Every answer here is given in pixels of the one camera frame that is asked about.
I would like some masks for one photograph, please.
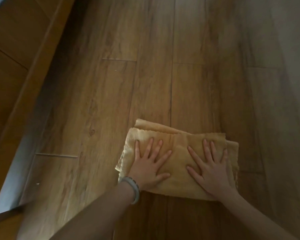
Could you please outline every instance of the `forearm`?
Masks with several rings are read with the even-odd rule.
[[[65,224],[51,240],[100,239],[134,200],[132,187],[121,182]]]
[[[262,239],[296,240],[295,237],[251,206],[236,190],[229,190],[221,202],[244,225]]]

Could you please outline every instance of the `wooden cabinet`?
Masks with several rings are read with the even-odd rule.
[[[0,190],[74,0],[0,3]]]

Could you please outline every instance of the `bracelet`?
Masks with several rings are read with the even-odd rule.
[[[127,182],[132,187],[135,198],[134,198],[134,202],[132,202],[131,204],[132,205],[136,204],[139,201],[139,197],[140,197],[139,186],[137,185],[136,181],[134,181],[130,177],[123,177],[120,182]]]

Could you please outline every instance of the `left hand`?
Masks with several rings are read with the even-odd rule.
[[[149,190],[159,182],[170,177],[169,173],[161,173],[157,175],[157,171],[166,162],[168,157],[171,155],[172,151],[169,150],[155,162],[155,159],[161,149],[163,141],[160,140],[158,142],[158,145],[156,146],[155,150],[149,156],[152,144],[153,138],[150,139],[150,142],[147,146],[147,149],[145,150],[143,157],[140,158],[139,141],[136,140],[136,157],[130,169],[130,172],[128,173],[128,177],[131,177],[134,181],[136,181],[140,191]]]

